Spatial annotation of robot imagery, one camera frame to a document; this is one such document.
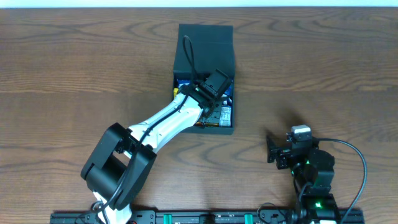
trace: brown tabletop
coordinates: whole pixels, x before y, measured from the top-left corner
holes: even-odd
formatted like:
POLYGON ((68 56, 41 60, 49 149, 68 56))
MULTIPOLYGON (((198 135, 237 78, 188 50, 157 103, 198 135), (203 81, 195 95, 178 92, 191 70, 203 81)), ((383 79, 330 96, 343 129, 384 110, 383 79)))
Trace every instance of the brown tabletop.
MULTIPOLYGON (((307 124, 366 156, 357 207, 398 223, 398 9, 7 9, 0 11, 0 223, 48 223, 95 201, 80 170, 105 129, 171 98, 179 23, 234 26, 236 129, 179 134, 134 205, 256 209, 294 202, 292 177, 266 162, 265 136, 307 124)), ((331 192, 347 207, 358 155, 336 158, 331 192)))

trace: black box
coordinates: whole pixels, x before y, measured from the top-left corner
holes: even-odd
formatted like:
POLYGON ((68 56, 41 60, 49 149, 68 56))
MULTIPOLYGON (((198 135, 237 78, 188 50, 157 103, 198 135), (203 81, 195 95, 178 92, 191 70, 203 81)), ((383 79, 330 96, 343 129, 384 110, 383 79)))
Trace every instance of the black box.
POLYGON ((233 26, 180 24, 173 69, 173 88, 178 88, 177 79, 190 79, 191 66, 188 63, 182 45, 182 39, 185 35, 189 36, 192 41, 195 68, 199 74, 209 75, 218 69, 231 77, 232 114, 231 127, 192 126, 185 129, 184 132, 233 134, 235 125, 235 55, 233 49, 233 26))

